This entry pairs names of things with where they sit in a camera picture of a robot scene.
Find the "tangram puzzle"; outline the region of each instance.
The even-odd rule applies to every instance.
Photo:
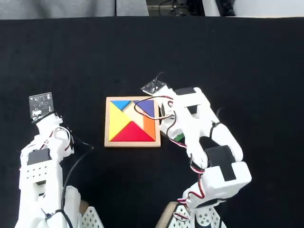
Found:
[[[107,97],[105,111],[104,146],[106,147],[157,147],[161,145],[159,121],[134,110],[146,96]],[[141,101],[136,109],[158,118],[154,100]]]

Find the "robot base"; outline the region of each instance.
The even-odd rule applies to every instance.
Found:
[[[178,204],[177,202],[170,202],[163,212],[157,228],[190,228],[190,221],[179,221],[173,213],[179,213],[190,218],[190,214],[186,210],[185,206]],[[195,222],[195,228],[218,228],[220,216],[215,211],[214,207],[203,207],[197,210],[197,222]],[[224,222],[222,222],[222,228],[227,228]]]
[[[81,228],[104,228],[94,207],[88,207],[82,216]]]

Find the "black table surface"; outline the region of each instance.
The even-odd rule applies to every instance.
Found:
[[[143,95],[163,71],[200,87],[243,148],[252,182],[227,202],[228,227],[303,220],[304,19],[95,18],[0,21],[1,227],[19,211],[19,155],[38,132],[28,96],[53,92],[58,113],[96,151],[70,184],[106,228],[154,227],[197,175],[182,148],[106,149],[105,98]],[[84,153],[62,162],[64,178]]]

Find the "blue triangle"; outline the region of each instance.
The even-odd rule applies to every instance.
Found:
[[[111,102],[122,111],[131,101],[111,101]]]
[[[140,107],[143,111],[145,111],[149,116],[154,117],[154,101],[146,100],[137,103],[137,106]]]

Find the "robotic arm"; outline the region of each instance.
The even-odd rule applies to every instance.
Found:
[[[219,122],[199,88],[173,91],[155,79],[142,90],[155,96],[162,116],[168,116],[161,122],[161,131],[172,142],[186,148],[190,167],[199,174],[198,182],[178,200],[189,210],[194,227],[198,211],[224,202],[251,181],[249,169],[242,161],[242,149],[229,129]],[[185,144],[178,142],[180,136],[184,136]],[[202,136],[210,137],[218,146],[203,150]]]
[[[60,162],[74,153],[73,136],[54,112],[51,93],[29,97],[29,105],[39,134],[21,150],[20,206],[15,228],[88,227],[79,212],[78,190],[63,187]],[[90,226],[103,228],[98,214],[94,215],[95,223],[90,222]]]

